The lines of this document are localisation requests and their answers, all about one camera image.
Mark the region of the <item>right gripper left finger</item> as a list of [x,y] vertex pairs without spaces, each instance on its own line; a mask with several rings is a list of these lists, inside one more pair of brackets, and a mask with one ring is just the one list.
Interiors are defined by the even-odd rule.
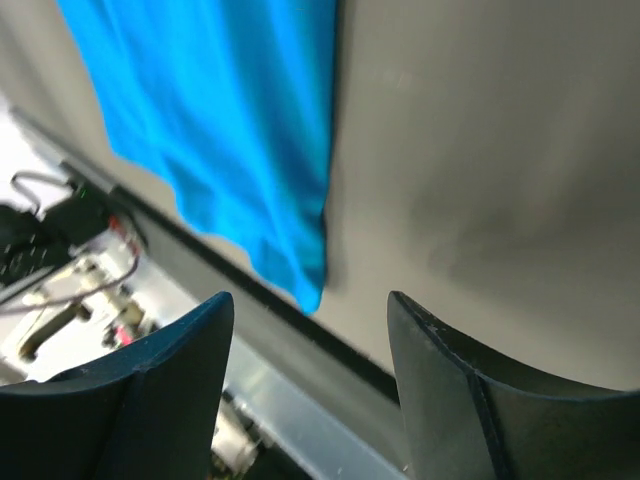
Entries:
[[205,478],[233,326],[220,292],[124,348],[2,387],[2,478]]

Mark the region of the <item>blue t-shirt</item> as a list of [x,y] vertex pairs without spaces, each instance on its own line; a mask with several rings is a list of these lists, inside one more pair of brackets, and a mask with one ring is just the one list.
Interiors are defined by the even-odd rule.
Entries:
[[305,313],[327,276],[333,1],[63,1],[115,154]]

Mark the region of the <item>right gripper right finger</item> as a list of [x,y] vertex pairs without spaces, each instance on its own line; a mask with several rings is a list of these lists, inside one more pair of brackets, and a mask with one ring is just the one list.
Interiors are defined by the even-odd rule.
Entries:
[[399,291],[387,326],[416,478],[638,478],[638,391],[516,361]]

